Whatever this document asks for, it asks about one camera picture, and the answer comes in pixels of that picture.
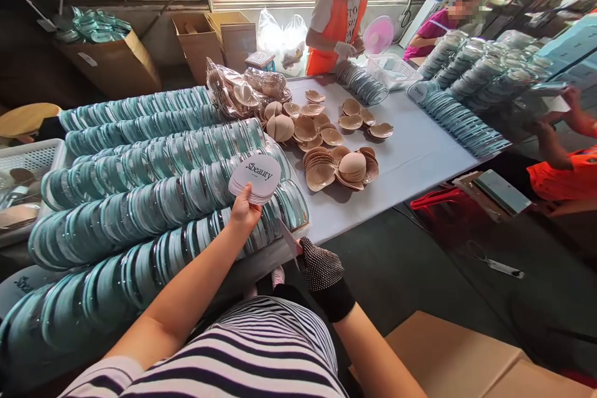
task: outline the pink fan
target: pink fan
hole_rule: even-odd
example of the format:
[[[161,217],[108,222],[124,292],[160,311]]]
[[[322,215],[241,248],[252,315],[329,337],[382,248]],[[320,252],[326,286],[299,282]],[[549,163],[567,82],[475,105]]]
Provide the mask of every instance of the pink fan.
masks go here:
[[[381,54],[394,40],[394,21],[388,16],[381,16],[372,21],[363,34],[365,54]]]

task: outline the orange shirt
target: orange shirt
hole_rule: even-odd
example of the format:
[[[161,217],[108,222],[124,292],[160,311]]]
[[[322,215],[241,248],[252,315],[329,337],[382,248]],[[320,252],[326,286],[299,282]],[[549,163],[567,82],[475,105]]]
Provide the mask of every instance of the orange shirt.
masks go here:
[[[539,197],[550,201],[597,198],[597,146],[573,152],[570,158],[571,170],[553,169],[547,162],[527,168]]]

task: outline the gloved hand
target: gloved hand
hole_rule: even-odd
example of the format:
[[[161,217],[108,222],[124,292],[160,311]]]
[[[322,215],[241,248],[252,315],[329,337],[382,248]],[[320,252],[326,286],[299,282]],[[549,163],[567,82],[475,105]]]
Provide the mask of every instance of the gloved hand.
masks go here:
[[[346,42],[340,41],[336,43],[334,51],[336,52],[340,60],[348,59],[358,54],[356,49],[351,44],[347,44]]]
[[[301,238],[299,244],[303,248],[303,254],[297,258],[300,275],[329,321],[339,322],[355,304],[353,294],[342,278],[344,268],[340,258],[314,246],[308,238]]]

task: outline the black and white striped shirt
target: black and white striped shirt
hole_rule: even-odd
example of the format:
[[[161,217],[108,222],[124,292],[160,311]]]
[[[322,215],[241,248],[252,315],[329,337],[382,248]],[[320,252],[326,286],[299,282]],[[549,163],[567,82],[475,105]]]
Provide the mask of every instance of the black and white striped shirt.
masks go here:
[[[346,397],[330,333],[312,311],[256,297],[147,371],[124,356],[83,372],[61,397]]]

